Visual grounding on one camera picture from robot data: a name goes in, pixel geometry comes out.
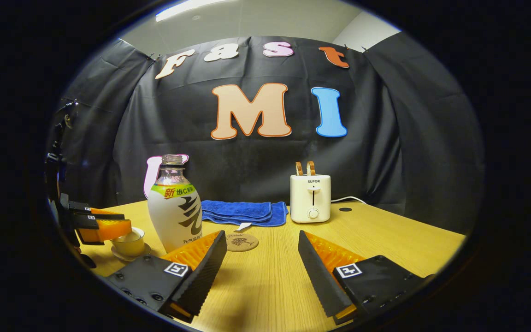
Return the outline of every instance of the white cable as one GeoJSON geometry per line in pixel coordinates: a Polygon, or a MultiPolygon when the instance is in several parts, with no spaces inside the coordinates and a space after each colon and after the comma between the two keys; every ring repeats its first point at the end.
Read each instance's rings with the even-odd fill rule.
{"type": "Polygon", "coordinates": [[[364,203],[364,204],[367,205],[367,202],[364,202],[364,201],[361,200],[360,198],[356,198],[356,197],[354,197],[354,196],[347,196],[347,197],[338,198],[338,199],[336,199],[336,200],[331,200],[331,202],[339,202],[339,201],[345,200],[346,198],[352,198],[352,199],[355,199],[356,201],[360,201],[360,202],[362,202],[362,203],[364,203]]]}

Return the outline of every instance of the plastic bottle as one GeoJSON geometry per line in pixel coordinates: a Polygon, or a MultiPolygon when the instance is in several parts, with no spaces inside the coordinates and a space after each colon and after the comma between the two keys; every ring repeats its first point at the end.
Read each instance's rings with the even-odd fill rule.
{"type": "Polygon", "coordinates": [[[153,226],[167,252],[202,237],[202,205],[196,188],[183,176],[180,155],[164,155],[147,198],[153,226]]]}

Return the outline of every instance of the wooden table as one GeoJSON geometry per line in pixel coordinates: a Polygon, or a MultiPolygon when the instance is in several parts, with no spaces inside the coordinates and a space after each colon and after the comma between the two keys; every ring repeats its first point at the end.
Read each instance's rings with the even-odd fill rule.
{"type": "MultiPolygon", "coordinates": [[[[134,227],[145,231],[151,254],[165,253],[154,231],[146,201],[108,208],[124,213],[134,227]]],[[[202,223],[203,235],[237,225],[202,223]]],[[[455,254],[464,236],[407,219],[361,202],[331,204],[331,218],[321,224],[297,224],[287,215],[279,227],[251,226],[243,233],[259,240],[248,252],[227,252],[200,315],[192,324],[202,331],[328,331],[336,328],[308,279],[297,250],[299,231],[307,231],[369,258],[384,255],[412,273],[437,273],[455,254]],[[341,212],[339,208],[352,208],[341,212]]],[[[97,264],[94,273],[108,276],[128,262],[114,257],[104,246],[82,246],[83,254],[97,264]]]]}

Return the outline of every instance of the toaster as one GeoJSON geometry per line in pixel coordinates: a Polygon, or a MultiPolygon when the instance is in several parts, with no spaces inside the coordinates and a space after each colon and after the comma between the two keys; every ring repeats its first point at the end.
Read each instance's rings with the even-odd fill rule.
{"type": "Polygon", "coordinates": [[[330,214],[330,176],[290,176],[290,218],[295,223],[322,223],[330,214]]]}

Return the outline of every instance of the blue towel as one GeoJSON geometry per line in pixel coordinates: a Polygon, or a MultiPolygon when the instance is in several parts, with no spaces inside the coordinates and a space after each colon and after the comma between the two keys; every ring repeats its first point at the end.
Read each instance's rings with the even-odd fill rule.
{"type": "Polygon", "coordinates": [[[271,213],[271,202],[202,201],[202,210],[219,217],[261,218],[271,213]]]}
{"type": "MultiPolygon", "coordinates": [[[[263,227],[274,227],[277,225],[284,225],[286,223],[286,215],[288,214],[288,209],[286,208],[286,203],[277,202],[271,204],[271,218],[267,221],[255,223],[254,225],[260,225],[263,227]]],[[[253,222],[253,221],[241,221],[236,217],[213,217],[211,214],[202,212],[202,220],[210,220],[213,223],[217,224],[234,224],[240,225],[244,222],[253,222]]]]}
{"type": "Polygon", "coordinates": [[[263,223],[264,221],[268,221],[268,220],[271,219],[271,210],[270,210],[270,213],[268,213],[265,217],[259,217],[259,218],[238,217],[238,216],[223,217],[223,216],[219,216],[217,214],[213,214],[210,211],[206,211],[206,210],[202,210],[202,214],[205,215],[205,216],[208,216],[208,217],[216,218],[216,219],[223,219],[223,220],[235,219],[235,220],[238,220],[238,221],[242,221],[244,223],[263,223]]]}

